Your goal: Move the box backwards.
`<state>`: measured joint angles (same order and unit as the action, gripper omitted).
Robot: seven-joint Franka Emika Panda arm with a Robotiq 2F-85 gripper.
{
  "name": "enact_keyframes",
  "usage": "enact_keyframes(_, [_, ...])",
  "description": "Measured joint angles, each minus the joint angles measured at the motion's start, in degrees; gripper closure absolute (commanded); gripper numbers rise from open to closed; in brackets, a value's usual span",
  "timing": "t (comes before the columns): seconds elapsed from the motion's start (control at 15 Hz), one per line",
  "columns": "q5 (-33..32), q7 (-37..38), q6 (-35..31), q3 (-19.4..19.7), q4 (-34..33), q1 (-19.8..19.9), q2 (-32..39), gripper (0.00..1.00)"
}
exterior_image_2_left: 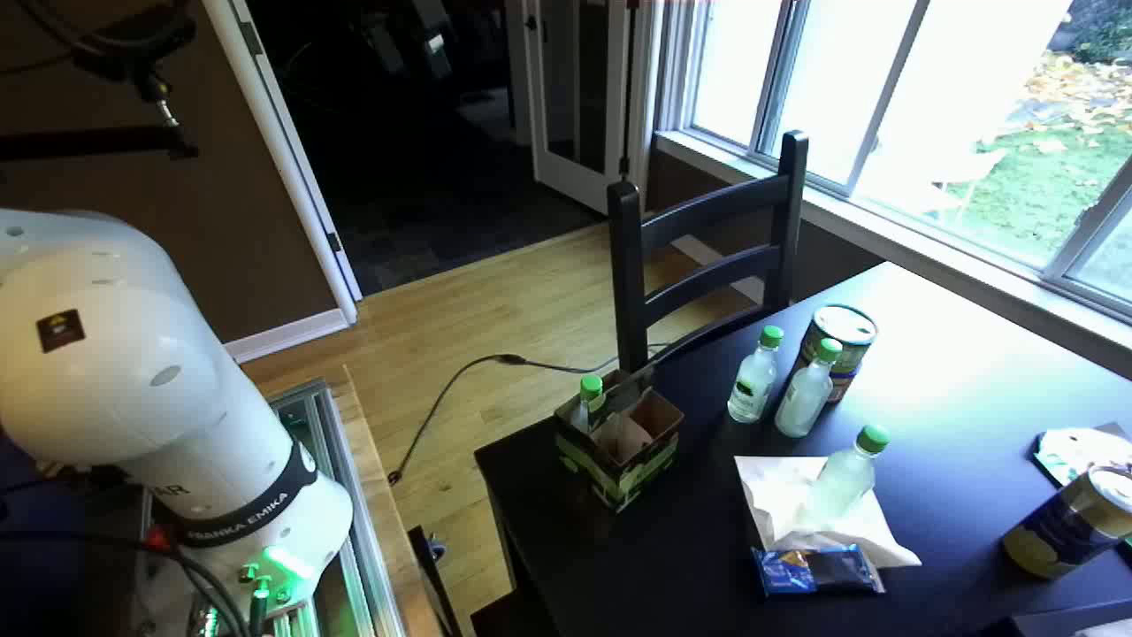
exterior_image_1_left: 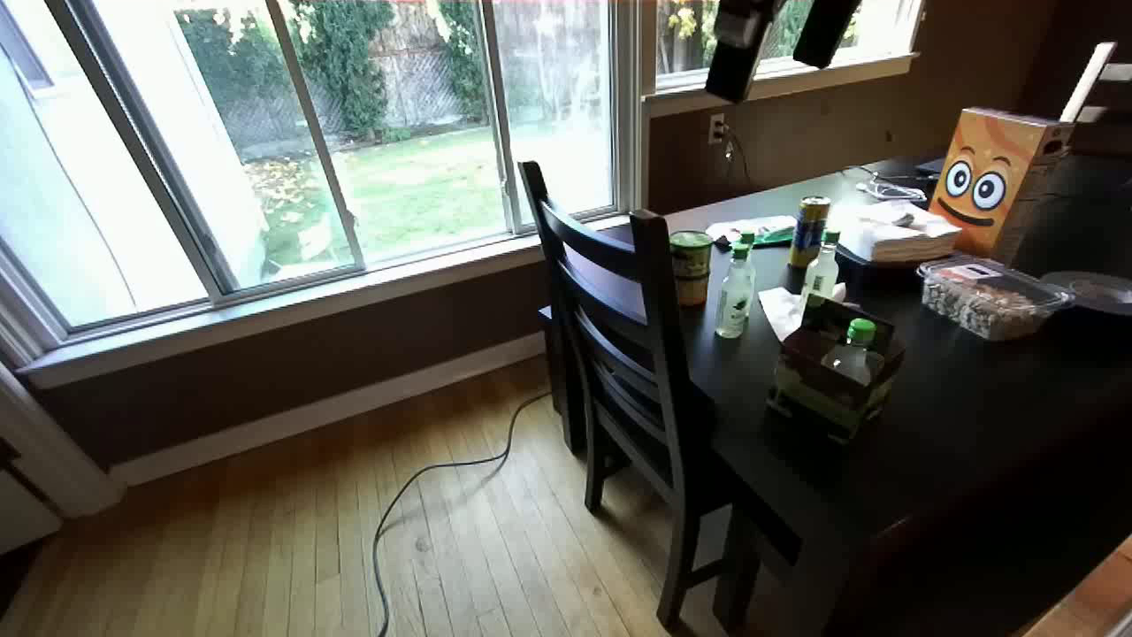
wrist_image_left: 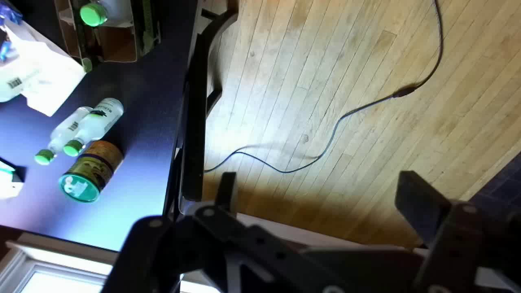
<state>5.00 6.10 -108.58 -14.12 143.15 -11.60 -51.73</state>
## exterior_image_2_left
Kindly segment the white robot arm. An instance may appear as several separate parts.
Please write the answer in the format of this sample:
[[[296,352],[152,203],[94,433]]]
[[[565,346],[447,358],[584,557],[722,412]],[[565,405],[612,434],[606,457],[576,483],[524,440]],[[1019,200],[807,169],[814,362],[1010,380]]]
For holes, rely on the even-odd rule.
[[[0,214],[0,421],[37,461],[124,471],[166,511],[175,553],[268,615],[310,603],[347,545],[347,489],[124,218]]]

